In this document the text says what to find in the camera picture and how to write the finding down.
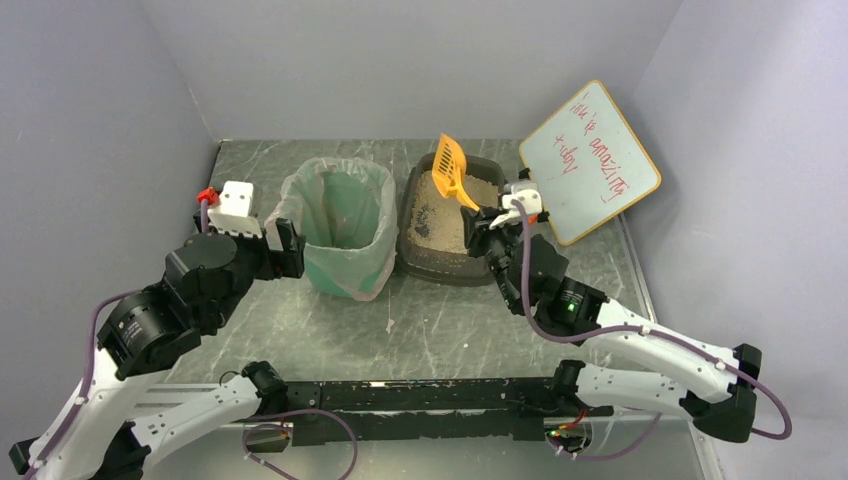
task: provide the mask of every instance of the plastic bag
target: plastic bag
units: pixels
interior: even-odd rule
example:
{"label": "plastic bag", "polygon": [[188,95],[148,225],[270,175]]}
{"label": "plastic bag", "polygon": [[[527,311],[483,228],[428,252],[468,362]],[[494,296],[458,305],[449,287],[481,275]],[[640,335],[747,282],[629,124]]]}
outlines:
{"label": "plastic bag", "polygon": [[397,206],[391,173],[361,158],[313,158],[283,182],[281,200],[265,221],[280,248],[277,218],[306,237],[304,269],[316,289],[373,300],[395,264]]}

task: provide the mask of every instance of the red cable connector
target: red cable connector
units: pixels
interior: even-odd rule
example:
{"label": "red cable connector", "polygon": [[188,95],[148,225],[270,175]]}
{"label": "red cable connector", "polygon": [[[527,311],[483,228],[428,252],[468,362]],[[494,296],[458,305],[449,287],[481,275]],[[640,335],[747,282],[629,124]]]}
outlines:
{"label": "red cable connector", "polygon": [[218,192],[212,187],[201,191],[197,194],[197,203],[201,203],[203,200],[206,200],[210,207],[215,205],[218,203]]}

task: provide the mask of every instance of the yellow scoop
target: yellow scoop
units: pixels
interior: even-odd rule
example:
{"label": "yellow scoop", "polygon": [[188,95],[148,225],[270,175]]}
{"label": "yellow scoop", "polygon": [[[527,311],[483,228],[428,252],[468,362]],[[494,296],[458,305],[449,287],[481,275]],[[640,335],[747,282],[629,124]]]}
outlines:
{"label": "yellow scoop", "polygon": [[465,176],[465,154],[456,140],[442,134],[436,159],[433,161],[433,183],[444,198],[455,196],[466,207],[480,210],[480,207],[465,193],[462,178]]}

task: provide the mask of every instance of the litter box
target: litter box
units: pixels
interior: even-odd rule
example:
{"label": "litter box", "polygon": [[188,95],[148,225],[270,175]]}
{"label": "litter box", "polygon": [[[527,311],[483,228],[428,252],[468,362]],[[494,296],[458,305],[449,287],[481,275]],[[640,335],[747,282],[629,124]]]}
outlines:
{"label": "litter box", "polygon": [[[433,169],[435,153],[428,153],[409,173],[403,192],[400,210],[400,234],[398,235],[397,264],[401,271],[412,277],[429,282],[459,287],[478,287],[494,282],[483,257],[471,258],[463,253],[432,250],[416,245],[409,238],[412,224],[412,208],[421,175]],[[505,183],[501,166],[485,158],[466,155],[466,176],[476,177],[494,184],[499,189]],[[453,199],[459,208],[459,201]]]}

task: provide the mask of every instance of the gray marble tabletop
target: gray marble tabletop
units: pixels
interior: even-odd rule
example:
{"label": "gray marble tabletop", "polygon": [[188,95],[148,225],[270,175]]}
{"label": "gray marble tabletop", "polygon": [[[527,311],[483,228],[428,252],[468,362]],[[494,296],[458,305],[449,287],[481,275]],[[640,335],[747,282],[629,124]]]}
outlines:
{"label": "gray marble tabletop", "polygon": [[[466,153],[498,162],[508,180],[522,168],[518,143],[460,142]],[[410,169],[435,147],[430,140],[227,141],[211,183],[252,182],[264,219],[280,199],[283,180],[304,161],[360,157],[392,172],[400,203]],[[550,227],[534,228],[555,243]],[[650,316],[622,219],[557,249],[570,260],[569,276]],[[638,368],[603,352],[538,338],[524,319],[504,308],[494,285],[449,287],[395,271],[382,293],[366,303],[318,293],[306,279],[256,282],[227,327],[183,356],[168,381],[210,383],[253,360],[268,360],[286,380],[549,376],[564,358]]]}

